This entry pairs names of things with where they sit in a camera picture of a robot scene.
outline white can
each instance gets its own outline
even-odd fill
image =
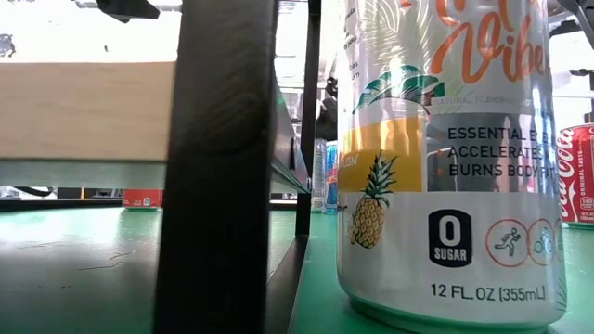
[[[413,331],[567,305],[543,0],[345,0],[338,271]]]

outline green table surface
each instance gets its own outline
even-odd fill
[[[268,273],[295,228],[271,212]],[[0,334],[148,334],[161,213],[0,213]]]
[[[312,215],[310,238],[291,320],[291,334],[409,333],[354,311],[336,271],[337,217]],[[594,231],[563,229],[568,289],[565,316],[549,333],[594,333]]]

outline pineapple illustration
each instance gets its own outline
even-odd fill
[[[385,160],[380,153],[375,156],[373,165],[369,167],[368,184],[361,191],[365,194],[356,204],[353,212],[353,224],[350,226],[351,244],[355,242],[366,249],[378,244],[383,229],[384,209],[390,202],[384,196],[392,194],[388,186],[396,183],[393,180],[392,165],[397,157]]]

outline light wooden board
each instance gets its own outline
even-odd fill
[[[0,159],[165,161],[173,62],[0,63]]]

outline coca-cola logo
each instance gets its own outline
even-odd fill
[[[574,147],[574,130],[567,129],[561,131],[557,137],[557,156],[559,157],[559,201],[561,202],[561,215],[563,218],[569,217],[566,205],[569,202],[569,206],[572,209],[573,216],[569,220],[575,218],[574,208],[574,196],[575,196],[575,180],[573,176],[575,174],[574,166],[572,161],[574,160],[574,154],[572,154],[572,148]]]

